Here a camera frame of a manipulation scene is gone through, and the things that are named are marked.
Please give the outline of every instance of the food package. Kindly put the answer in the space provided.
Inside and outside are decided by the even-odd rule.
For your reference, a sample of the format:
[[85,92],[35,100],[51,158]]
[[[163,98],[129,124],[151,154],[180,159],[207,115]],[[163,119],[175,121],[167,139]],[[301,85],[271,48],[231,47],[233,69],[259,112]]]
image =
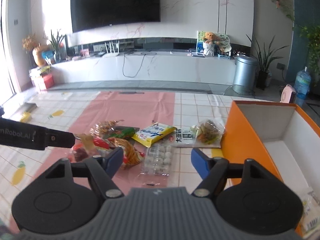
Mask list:
[[195,133],[197,143],[212,145],[220,142],[223,135],[223,128],[218,128],[212,120],[205,120],[191,127],[191,132]]
[[120,139],[128,139],[131,138],[135,133],[136,129],[133,127],[125,127],[123,130],[118,130],[119,127],[115,128],[115,132],[109,135],[105,135],[103,139],[108,139],[109,137],[115,137]]
[[298,193],[303,204],[303,217],[301,219],[301,231],[304,238],[313,233],[320,225],[320,201],[311,187]]
[[145,187],[167,187],[175,147],[155,143],[148,148],[141,166],[140,182]]
[[137,131],[132,137],[142,145],[150,148],[156,141],[176,130],[175,127],[155,122],[151,126]]
[[[221,132],[224,130],[222,125],[217,122],[215,122],[215,124],[219,127]],[[210,144],[202,143],[197,140],[196,133],[191,130],[193,129],[177,129],[171,134],[165,136],[161,142],[178,148],[221,148],[219,138]]]
[[105,121],[105,122],[99,122],[94,125],[90,129],[90,134],[93,136],[97,136],[101,139],[103,139],[106,135],[114,134],[116,131],[114,127],[119,123],[123,122],[123,120],[118,121]]
[[113,143],[115,147],[121,147],[123,149],[124,156],[123,163],[121,165],[122,169],[130,168],[131,166],[139,164],[143,160],[144,154],[137,151],[127,140],[114,137],[109,138],[108,140]]
[[106,157],[112,150],[110,144],[92,135],[78,135],[81,142],[76,143],[71,149],[69,159],[71,162],[81,162],[86,158],[101,155]]

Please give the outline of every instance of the cable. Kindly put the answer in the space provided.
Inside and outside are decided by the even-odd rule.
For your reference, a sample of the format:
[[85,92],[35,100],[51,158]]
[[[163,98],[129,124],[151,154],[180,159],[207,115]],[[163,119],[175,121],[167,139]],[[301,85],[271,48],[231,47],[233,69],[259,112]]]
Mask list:
[[155,56],[155,55],[157,55],[156,52],[142,52],[141,55],[143,55],[143,59],[142,59],[140,68],[138,69],[137,73],[136,73],[133,77],[130,77],[130,76],[126,76],[126,75],[124,74],[125,54],[130,54],[130,53],[125,52],[124,55],[123,55],[122,74],[123,74],[124,77],[127,77],[127,78],[135,78],[135,77],[139,74],[139,72],[140,72],[140,70],[141,70],[141,68],[142,68],[142,64],[143,64],[143,61],[144,61],[145,56]]
[[285,79],[284,79],[284,77],[283,77],[283,71],[284,71],[284,69],[282,70],[282,79],[283,79],[284,82],[287,82],[287,83],[295,82],[295,80],[293,80],[293,81],[285,81]]

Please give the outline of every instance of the red box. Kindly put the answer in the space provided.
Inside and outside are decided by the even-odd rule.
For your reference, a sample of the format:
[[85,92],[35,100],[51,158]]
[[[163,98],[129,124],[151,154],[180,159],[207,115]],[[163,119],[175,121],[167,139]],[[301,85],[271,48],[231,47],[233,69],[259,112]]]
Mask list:
[[54,85],[52,74],[47,74],[44,77],[32,79],[38,91],[47,90]]

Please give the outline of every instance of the metal screw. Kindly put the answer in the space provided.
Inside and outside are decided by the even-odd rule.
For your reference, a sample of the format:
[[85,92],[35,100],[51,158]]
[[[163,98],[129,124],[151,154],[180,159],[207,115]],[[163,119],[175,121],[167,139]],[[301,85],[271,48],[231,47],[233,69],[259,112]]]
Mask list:
[[194,191],[194,194],[197,197],[207,197],[210,194],[210,191],[205,188],[199,188]]
[[110,198],[120,197],[122,192],[119,189],[109,189],[106,192],[106,196]]

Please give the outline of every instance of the yellow snack package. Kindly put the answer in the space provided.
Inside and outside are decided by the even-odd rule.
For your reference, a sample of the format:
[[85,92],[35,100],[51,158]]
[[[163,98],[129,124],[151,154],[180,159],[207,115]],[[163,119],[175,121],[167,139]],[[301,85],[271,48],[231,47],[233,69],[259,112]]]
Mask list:
[[137,142],[150,148],[152,144],[176,130],[175,127],[155,122],[151,126],[137,131],[132,137]]

